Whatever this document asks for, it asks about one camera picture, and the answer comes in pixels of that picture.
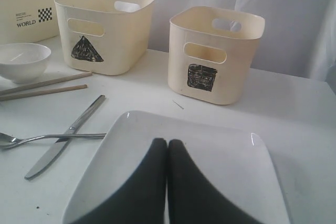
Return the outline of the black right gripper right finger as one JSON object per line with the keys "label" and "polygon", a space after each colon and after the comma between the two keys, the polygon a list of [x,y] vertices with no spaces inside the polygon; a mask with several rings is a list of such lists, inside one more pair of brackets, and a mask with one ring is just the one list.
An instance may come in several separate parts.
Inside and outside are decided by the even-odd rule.
{"label": "black right gripper right finger", "polygon": [[167,202],[170,223],[260,223],[211,184],[178,139],[168,145]]}

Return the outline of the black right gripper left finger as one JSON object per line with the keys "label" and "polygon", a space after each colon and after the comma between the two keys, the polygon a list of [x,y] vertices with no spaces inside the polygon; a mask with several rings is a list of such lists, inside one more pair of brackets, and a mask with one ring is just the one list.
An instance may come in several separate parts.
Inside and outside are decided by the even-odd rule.
{"label": "black right gripper left finger", "polygon": [[155,138],[122,186],[72,223],[164,223],[166,163],[167,142]]}

